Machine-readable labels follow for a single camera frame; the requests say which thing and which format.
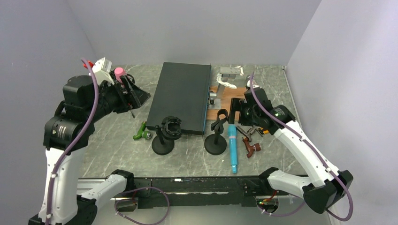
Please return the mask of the blue microphone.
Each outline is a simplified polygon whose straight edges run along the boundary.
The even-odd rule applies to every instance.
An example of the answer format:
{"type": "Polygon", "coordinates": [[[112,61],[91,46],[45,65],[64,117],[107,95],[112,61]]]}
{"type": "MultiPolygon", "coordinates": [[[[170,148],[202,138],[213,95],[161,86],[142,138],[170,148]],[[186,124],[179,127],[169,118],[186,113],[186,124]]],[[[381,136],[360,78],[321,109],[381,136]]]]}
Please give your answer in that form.
{"type": "Polygon", "coordinates": [[[237,130],[234,124],[228,126],[228,137],[229,137],[229,150],[230,150],[230,165],[233,174],[237,173],[237,130]]]}

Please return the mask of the pink microphone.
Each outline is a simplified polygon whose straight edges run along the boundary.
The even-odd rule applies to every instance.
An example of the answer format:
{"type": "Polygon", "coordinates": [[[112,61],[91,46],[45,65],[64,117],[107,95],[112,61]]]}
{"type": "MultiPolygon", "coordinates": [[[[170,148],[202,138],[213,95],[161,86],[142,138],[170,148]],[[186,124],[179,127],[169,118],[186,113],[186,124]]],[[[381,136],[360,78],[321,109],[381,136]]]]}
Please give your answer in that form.
{"type": "Polygon", "coordinates": [[[118,82],[122,83],[122,76],[126,76],[127,73],[122,67],[118,67],[114,70],[114,75],[118,82]]]}

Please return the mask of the black clip microphone stand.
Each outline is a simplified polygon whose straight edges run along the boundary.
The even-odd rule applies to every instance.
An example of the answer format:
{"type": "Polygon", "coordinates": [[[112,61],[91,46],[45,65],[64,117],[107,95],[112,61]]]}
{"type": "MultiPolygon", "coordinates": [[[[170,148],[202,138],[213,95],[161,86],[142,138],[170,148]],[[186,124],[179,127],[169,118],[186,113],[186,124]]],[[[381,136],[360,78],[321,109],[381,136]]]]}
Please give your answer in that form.
{"type": "Polygon", "coordinates": [[[213,134],[206,137],[204,141],[205,150],[211,155],[222,154],[227,147],[227,142],[222,136],[224,131],[223,124],[228,120],[228,111],[226,109],[220,109],[217,112],[215,122],[211,124],[211,131],[213,134]]]}

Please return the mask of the black shock mount stand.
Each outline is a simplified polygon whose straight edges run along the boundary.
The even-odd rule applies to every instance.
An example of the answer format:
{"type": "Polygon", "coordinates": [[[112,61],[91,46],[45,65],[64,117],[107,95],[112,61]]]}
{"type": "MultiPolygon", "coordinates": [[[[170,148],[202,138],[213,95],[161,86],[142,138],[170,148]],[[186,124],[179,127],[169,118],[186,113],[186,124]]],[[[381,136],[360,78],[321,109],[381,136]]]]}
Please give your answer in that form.
{"type": "Polygon", "coordinates": [[[155,126],[156,137],[152,140],[152,149],[158,155],[169,154],[175,145],[175,140],[182,136],[182,120],[178,117],[165,117],[161,125],[155,126]]]}

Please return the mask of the silver mesh glitter microphone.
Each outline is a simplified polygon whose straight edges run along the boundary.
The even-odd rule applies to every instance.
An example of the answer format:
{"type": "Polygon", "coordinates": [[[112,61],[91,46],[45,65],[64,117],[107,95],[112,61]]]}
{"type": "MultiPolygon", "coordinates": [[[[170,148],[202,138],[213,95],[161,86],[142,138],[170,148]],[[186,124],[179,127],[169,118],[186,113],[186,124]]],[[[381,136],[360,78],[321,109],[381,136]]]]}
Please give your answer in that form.
{"type": "Polygon", "coordinates": [[[245,82],[246,82],[246,84],[245,84],[246,89],[249,90],[249,89],[250,89],[250,75],[248,75],[248,76],[246,77],[245,82]]]}

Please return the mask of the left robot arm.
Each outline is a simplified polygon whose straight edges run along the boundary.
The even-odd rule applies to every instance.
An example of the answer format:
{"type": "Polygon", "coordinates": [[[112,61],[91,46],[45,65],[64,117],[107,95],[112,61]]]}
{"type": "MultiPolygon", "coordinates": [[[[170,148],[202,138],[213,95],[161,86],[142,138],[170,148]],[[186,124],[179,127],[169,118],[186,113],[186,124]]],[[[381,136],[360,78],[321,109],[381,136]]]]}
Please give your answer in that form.
{"type": "Polygon", "coordinates": [[[95,81],[89,75],[69,78],[64,100],[45,124],[46,190],[40,212],[30,225],[90,225],[114,196],[134,193],[134,175],[117,169],[109,178],[82,194],[77,193],[79,170],[94,133],[95,122],[111,113],[140,108],[150,93],[140,89],[130,74],[121,81],[95,81]]]}

